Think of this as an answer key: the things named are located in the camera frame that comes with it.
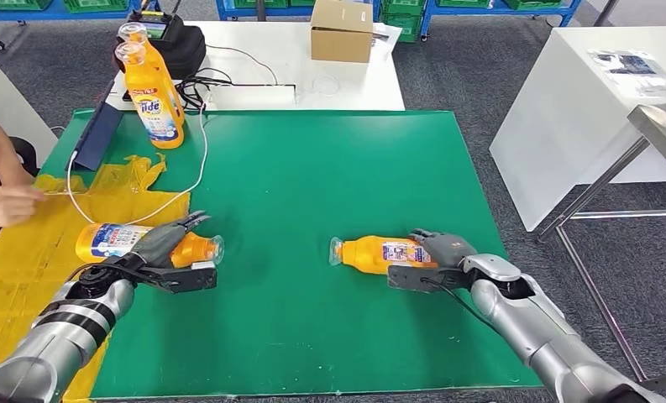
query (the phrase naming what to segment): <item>bottle cap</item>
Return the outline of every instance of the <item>bottle cap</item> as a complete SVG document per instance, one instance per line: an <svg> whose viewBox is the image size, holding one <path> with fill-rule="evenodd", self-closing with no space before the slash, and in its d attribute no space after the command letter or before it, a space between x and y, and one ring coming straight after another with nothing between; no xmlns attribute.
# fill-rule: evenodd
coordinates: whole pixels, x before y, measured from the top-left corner
<svg viewBox="0 0 666 403"><path fill-rule="evenodd" d="M224 241L221 235L212 238L209 248L207 248L207 259L211 260L214 264L221 263L223 259L223 245Z"/></svg>
<svg viewBox="0 0 666 403"><path fill-rule="evenodd" d="M330 239L328 262L331 266L343 263L343 241L338 237Z"/></svg>
<svg viewBox="0 0 666 403"><path fill-rule="evenodd" d="M126 65L144 63L144 46L137 42L123 42L115 48L115 56Z"/></svg>
<svg viewBox="0 0 666 403"><path fill-rule="evenodd" d="M143 44L147 40L147 27L142 23L125 23L118 29L118 36L124 41Z"/></svg>

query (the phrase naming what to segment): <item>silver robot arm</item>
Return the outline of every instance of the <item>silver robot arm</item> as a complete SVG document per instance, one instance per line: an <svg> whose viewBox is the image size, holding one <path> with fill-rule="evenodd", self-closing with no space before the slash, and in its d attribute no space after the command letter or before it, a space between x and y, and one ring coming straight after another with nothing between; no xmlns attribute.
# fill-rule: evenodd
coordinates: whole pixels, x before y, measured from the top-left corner
<svg viewBox="0 0 666 403"><path fill-rule="evenodd" d="M403 290L470 291L480 314L561 403L666 403L620 374L585 345L540 285L493 254L478 254L461 237L417 229L438 269L390 266L389 285Z"/></svg>
<svg viewBox="0 0 666 403"><path fill-rule="evenodd" d="M0 402L56 403L78 370L132 306L134 287L170 293L216 286L212 262L173 269L170 253L208 216L194 212L147 232L123 257L86 264L78 281L67 281L36 317L16 350L0 363Z"/></svg>
<svg viewBox="0 0 666 403"><path fill-rule="evenodd" d="M587 347L530 275L492 254L468 256L462 269L466 274L487 276L471 285L476 308L558 401L666 403ZM512 299L503 295L499 285L515 282L527 286L527 296Z"/></svg>
<svg viewBox="0 0 666 403"><path fill-rule="evenodd" d="M99 298L67 299L74 285L60 288L16 351L0 363L0 401L60 401L132 305L129 280L113 282Z"/></svg>

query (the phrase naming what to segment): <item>orange bottle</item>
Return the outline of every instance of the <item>orange bottle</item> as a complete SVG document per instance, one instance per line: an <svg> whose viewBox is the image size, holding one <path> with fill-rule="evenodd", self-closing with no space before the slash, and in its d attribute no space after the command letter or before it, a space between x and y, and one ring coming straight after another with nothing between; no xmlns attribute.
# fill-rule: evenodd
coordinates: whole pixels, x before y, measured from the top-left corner
<svg viewBox="0 0 666 403"><path fill-rule="evenodd" d="M170 102L172 102L172 105L174 105L175 122L177 122L177 124L180 126L183 126L184 112L182 111L179 95L175 89L175 83L172 81L170 71L167 70L167 64L165 63L165 59L162 57L162 54L149 42L149 38L147 36L147 27L141 23L125 23L120 26L120 29L118 30L118 36L125 42L136 42L144 46L144 62L154 67L155 70L161 74L162 81L165 83L165 86L168 89Z"/></svg>
<svg viewBox="0 0 666 403"><path fill-rule="evenodd" d="M124 256L152 227L120 224L90 224L76 241L76 254L86 263L99 263L108 256ZM175 267L211 260L214 264L223 258L223 238L203 238L188 233L170 254Z"/></svg>
<svg viewBox="0 0 666 403"><path fill-rule="evenodd" d="M162 75L145 61L144 46L123 42L115 55L125 65L125 86L133 98L149 141L160 149L175 149L184 141L184 129L176 119L176 107Z"/></svg>
<svg viewBox="0 0 666 403"><path fill-rule="evenodd" d="M437 267L419 243L405 238L382 238L370 235L356 241L330 240L331 265L347 264L363 273L386 275L392 265Z"/></svg>

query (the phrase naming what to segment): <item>green table surface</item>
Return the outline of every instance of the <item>green table surface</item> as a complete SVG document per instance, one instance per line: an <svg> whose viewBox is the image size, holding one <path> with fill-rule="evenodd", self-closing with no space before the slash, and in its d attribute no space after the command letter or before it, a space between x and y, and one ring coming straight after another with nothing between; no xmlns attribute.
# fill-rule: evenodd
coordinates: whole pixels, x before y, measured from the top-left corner
<svg viewBox="0 0 666 403"><path fill-rule="evenodd" d="M89 112L74 114L43 172L63 167ZM191 210L226 240L218 287L140 286L116 326L93 398L292 395L539 386L498 335L443 293L393 290L385 276L328 264L331 237L458 233L505 256L447 112L224 112L206 116L209 156ZM197 178L198 117L158 150L126 113L105 160L166 154L154 189ZM469 295L460 291L469 301Z"/></svg>

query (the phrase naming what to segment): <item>green crate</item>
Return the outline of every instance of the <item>green crate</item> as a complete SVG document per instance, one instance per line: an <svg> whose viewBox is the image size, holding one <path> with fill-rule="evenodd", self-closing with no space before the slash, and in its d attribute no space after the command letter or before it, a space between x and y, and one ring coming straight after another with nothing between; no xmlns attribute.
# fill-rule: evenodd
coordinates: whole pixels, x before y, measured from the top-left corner
<svg viewBox="0 0 666 403"><path fill-rule="evenodd" d="M490 0L437 0L439 7L488 8Z"/></svg>
<svg viewBox="0 0 666 403"><path fill-rule="evenodd" d="M0 10L43 10L51 0L0 0Z"/></svg>
<svg viewBox="0 0 666 403"><path fill-rule="evenodd" d="M422 27L422 17L409 14L382 14L382 22L393 27L401 28L398 42L417 42L419 29Z"/></svg>
<svg viewBox="0 0 666 403"><path fill-rule="evenodd" d="M63 0L63 4L74 14L128 9L128 0Z"/></svg>
<svg viewBox="0 0 666 403"><path fill-rule="evenodd" d="M504 0L514 10L538 10L540 8L556 8L562 0Z"/></svg>
<svg viewBox="0 0 666 403"><path fill-rule="evenodd" d="M425 0L383 0L382 13L422 15Z"/></svg>
<svg viewBox="0 0 666 403"><path fill-rule="evenodd" d="M264 0L266 8L288 8L288 0ZM233 0L236 8L256 8L256 0Z"/></svg>

